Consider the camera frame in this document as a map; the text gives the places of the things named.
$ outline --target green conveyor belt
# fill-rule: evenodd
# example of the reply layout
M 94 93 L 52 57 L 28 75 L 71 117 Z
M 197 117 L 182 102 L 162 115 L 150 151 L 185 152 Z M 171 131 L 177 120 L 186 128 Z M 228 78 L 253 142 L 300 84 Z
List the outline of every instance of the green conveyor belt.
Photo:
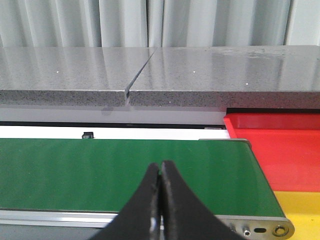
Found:
M 163 160 L 217 215 L 284 217 L 239 140 L 0 138 L 0 208 L 118 212 Z

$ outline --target yellow surface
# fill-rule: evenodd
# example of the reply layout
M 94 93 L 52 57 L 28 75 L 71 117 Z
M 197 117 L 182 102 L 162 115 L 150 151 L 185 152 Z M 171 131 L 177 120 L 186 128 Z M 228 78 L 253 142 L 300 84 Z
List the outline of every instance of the yellow surface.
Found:
M 275 191 L 295 232 L 290 240 L 320 240 L 320 192 Z

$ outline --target slot hole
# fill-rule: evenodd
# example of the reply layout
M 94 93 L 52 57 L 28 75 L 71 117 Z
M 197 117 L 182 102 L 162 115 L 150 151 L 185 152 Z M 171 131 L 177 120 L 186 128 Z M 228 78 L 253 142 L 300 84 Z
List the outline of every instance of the slot hole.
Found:
M 254 232 L 255 233 L 258 233 L 258 234 L 263 234 L 263 233 L 265 233 L 267 231 L 267 229 L 265 229 L 265 228 L 255 228 L 254 229 Z

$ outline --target gray speckled stone slab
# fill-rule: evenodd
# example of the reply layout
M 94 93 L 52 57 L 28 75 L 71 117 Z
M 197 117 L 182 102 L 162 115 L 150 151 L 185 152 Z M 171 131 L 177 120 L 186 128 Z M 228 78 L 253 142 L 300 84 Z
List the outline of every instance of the gray speckled stone slab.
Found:
M 155 51 L 145 47 L 2 47 L 0 104 L 123 106 Z
M 130 104 L 320 109 L 320 47 L 158 48 Z

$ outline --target red tray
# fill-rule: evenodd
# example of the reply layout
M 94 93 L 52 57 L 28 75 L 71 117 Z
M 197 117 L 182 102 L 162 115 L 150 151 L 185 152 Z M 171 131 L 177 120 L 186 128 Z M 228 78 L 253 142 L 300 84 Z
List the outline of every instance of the red tray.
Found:
M 320 114 L 231 113 L 224 123 L 251 142 L 274 191 L 320 192 Z

